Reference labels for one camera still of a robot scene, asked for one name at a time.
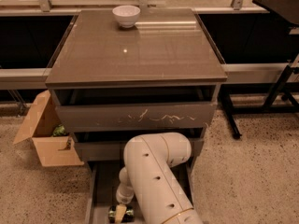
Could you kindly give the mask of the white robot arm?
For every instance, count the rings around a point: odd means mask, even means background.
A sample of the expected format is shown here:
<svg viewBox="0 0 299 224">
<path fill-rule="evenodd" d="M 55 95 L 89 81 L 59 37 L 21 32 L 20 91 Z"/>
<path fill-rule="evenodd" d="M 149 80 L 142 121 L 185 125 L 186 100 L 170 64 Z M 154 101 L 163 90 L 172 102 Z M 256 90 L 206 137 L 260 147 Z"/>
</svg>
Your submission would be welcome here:
<svg viewBox="0 0 299 224">
<path fill-rule="evenodd" d="M 192 146 L 181 133 L 142 134 L 123 151 L 117 201 L 137 199 L 146 224 L 203 224 L 171 169 L 186 162 Z"/>
</svg>

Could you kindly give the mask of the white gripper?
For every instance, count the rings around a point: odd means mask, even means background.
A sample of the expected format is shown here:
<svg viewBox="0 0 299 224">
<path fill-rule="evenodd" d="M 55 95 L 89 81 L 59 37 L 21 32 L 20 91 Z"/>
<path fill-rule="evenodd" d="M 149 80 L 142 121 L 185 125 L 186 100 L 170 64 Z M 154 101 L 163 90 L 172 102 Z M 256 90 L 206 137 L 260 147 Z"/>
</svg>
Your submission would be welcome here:
<svg viewBox="0 0 299 224">
<path fill-rule="evenodd" d="M 116 200 L 118 203 L 115 212 L 115 224 L 121 224 L 122 219 L 126 213 L 126 204 L 129 204 L 134 198 L 134 190 L 131 186 L 119 184 L 116 191 Z"/>
</svg>

